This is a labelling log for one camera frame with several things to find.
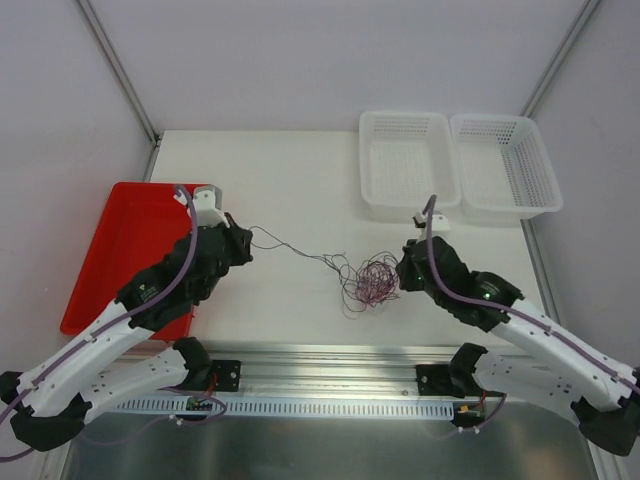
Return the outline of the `red plastic tray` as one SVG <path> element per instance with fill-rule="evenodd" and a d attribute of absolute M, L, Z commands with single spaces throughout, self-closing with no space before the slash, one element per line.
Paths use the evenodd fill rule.
<path fill-rule="evenodd" d="M 108 197 L 60 324 L 80 334 L 139 271 L 190 233 L 186 207 L 170 183 L 119 182 Z"/>

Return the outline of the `left white plastic basket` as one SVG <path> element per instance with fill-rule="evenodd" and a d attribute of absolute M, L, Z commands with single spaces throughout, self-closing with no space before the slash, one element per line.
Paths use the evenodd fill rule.
<path fill-rule="evenodd" d="M 361 196 L 373 209 L 441 209 L 462 198 L 448 119 L 435 112 L 366 111 L 359 118 Z"/>

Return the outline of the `right aluminium frame post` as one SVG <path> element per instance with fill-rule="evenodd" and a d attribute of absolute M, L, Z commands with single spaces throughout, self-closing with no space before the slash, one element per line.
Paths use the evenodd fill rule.
<path fill-rule="evenodd" d="M 563 67 L 603 4 L 603 0 L 586 0 L 582 3 L 524 103 L 520 111 L 521 116 L 534 118 L 537 115 Z"/>

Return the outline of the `right white plastic basket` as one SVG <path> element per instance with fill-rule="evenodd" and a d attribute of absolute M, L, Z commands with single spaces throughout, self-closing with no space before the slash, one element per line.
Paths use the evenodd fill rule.
<path fill-rule="evenodd" d="M 501 224 L 563 207 L 552 162 L 532 119 L 456 114 L 450 130 L 466 217 Z"/>

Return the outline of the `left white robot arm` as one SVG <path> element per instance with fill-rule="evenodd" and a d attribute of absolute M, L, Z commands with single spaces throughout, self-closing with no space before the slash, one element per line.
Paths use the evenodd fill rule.
<path fill-rule="evenodd" d="M 139 271 L 103 312 L 40 366 L 1 375 L 1 399 L 16 439 L 46 452 L 74 439 L 118 404 L 154 390 L 206 390 L 212 361 L 194 337 L 182 337 L 128 368 L 108 365 L 208 299 L 232 267 L 252 261 L 253 234 L 226 214 L 175 242 Z"/>

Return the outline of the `left aluminium frame post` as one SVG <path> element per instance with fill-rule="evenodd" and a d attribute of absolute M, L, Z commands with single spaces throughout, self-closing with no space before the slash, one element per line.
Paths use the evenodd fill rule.
<path fill-rule="evenodd" d="M 89 0 L 75 0 L 74 5 L 82 20 L 87 25 L 90 35 L 96 42 L 97 48 L 103 56 L 108 69 L 112 73 L 116 84 L 121 90 L 145 137 L 153 146 L 156 146 L 160 140 L 160 134 L 146 112 L 93 2 Z"/>

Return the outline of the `aluminium frame post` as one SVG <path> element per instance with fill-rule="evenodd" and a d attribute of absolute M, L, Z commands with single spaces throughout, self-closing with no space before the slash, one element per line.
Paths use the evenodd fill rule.
<path fill-rule="evenodd" d="M 603 4 L 603 0 L 586 0 L 582 3 L 524 103 L 520 111 L 521 116 L 534 118 L 537 115 L 563 67 Z"/>
<path fill-rule="evenodd" d="M 112 73 L 116 84 L 121 90 L 145 137 L 153 146 L 156 146 L 160 140 L 160 134 L 146 112 L 93 2 L 89 0 L 75 0 L 74 5 L 82 20 L 87 25 L 90 35 L 96 42 L 97 48 L 103 56 L 108 69 Z"/>

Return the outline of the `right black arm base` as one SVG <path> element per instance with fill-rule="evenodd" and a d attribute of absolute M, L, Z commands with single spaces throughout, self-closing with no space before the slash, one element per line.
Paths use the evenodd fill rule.
<path fill-rule="evenodd" d="M 447 364 L 418 364 L 415 374 L 420 396 L 457 396 Z"/>

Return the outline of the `white plastic basket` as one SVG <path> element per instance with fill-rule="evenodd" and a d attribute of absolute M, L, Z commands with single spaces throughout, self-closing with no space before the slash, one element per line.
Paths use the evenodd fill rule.
<path fill-rule="evenodd" d="M 441 209 L 462 198 L 448 119 L 435 112 L 366 111 L 359 118 L 361 196 L 373 209 Z"/>
<path fill-rule="evenodd" d="M 563 207 L 552 162 L 532 119 L 456 114 L 450 130 L 466 217 L 501 224 Z"/>

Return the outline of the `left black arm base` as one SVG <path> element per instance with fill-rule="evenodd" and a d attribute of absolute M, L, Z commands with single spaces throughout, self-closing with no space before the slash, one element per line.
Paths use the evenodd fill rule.
<path fill-rule="evenodd" d="M 212 392 L 237 392 L 241 370 L 242 362 L 239 360 L 214 360 L 209 373 L 209 389 Z"/>

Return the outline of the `aluminium table rail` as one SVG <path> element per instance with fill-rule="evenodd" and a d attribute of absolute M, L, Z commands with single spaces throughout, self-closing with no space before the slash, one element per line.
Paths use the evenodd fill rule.
<path fill-rule="evenodd" d="M 210 357 L 241 362 L 240 395 L 414 399 L 415 366 L 445 363 L 456 346 L 372 347 L 206 341 Z"/>

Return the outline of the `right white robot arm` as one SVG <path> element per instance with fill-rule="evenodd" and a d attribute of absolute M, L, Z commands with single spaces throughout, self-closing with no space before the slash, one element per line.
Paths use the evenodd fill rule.
<path fill-rule="evenodd" d="M 592 444 L 620 457 L 639 437 L 639 371 L 556 324 L 500 276 L 471 271 L 441 237 L 410 239 L 396 269 L 400 288 L 422 291 L 461 323 L 519 348 L 535 365 L 463 344 L 431 386 L 462 398 L 500 393 L 576 425 Z"/>

